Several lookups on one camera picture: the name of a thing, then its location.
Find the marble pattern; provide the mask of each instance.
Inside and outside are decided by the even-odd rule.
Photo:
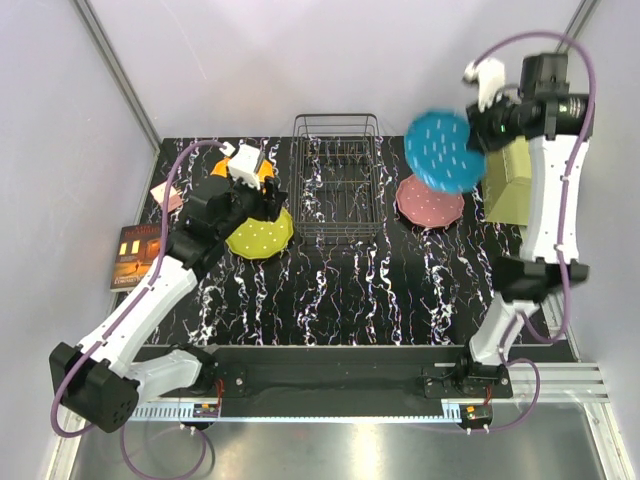
[[[283,188],[290,184],[290,138],[220,140],[260,146]],[[192,141],[165,140],[152,186],[166,179],[178,152]],[[396,189],[411,174],[402,137],[381,138],[379,147],[385,218],[375,244],[345,248],[293,242],[265,261],[227,252],[148,343],[424,345],[468,340],[492,298],[491,259],[517,253],[518,228],[484,222],[478,190],[464,195],[463,216],[450,228],[413,227],[395,208]],[[221,159],[217,150],[195,151],[175,185],[188,198]],[[149,197],[141,221],[159,220],[160,208]],[[536,323],[545,332],[541,315]]]

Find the dish rack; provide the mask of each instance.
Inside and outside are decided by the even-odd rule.
[[[363,114],[305,114],[291,145],[295,229],[304,243],[372,243],[383,223],[378,120]]]

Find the wall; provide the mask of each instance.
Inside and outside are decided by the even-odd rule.
[[[41,478],[48,356],[104,319],[119,229],[153,153],[71,2],[0,11],[2,477]]]
[[[527,29],[564,30],[579,0],[92,0],[158,133],[290,135],[299,113],[370,111],[403,134],[463,108],[466,65]],[[512,79],[523,54],[506,49]]]
[[[634,0],[601,2],[580,40],[593,57],[598,91],[593,140],[580,183],[580,260],[589,282],[574,294],[573,330],[581,354],[603,371],[627,451],[640,473],[638,272],[640,257],[640,51]],[[572,90],[586,91],[577,55],[570,61]]]

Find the book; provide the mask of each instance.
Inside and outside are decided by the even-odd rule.
[[[160,235],[159,223],[122,229],[111,277],[112,292],[128,292],[140,283],[160,252]]]

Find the reflective floor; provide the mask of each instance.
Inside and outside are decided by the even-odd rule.
[[[495,424],[515,418],[496,405]],[[147,475],[174,477],[191,468],[200,440],[175,430],[141,448],[166,423],[131,423],[127,448]],[[431,428],[455,429],[453,426]],[[195,479],[604,479],[578,406],[540,405],[522,426],[467,437],[412,425],[225,424],[206,431],[215,451]],[[119,434],[87,434],[73,480],[135,479],[122,462]]]

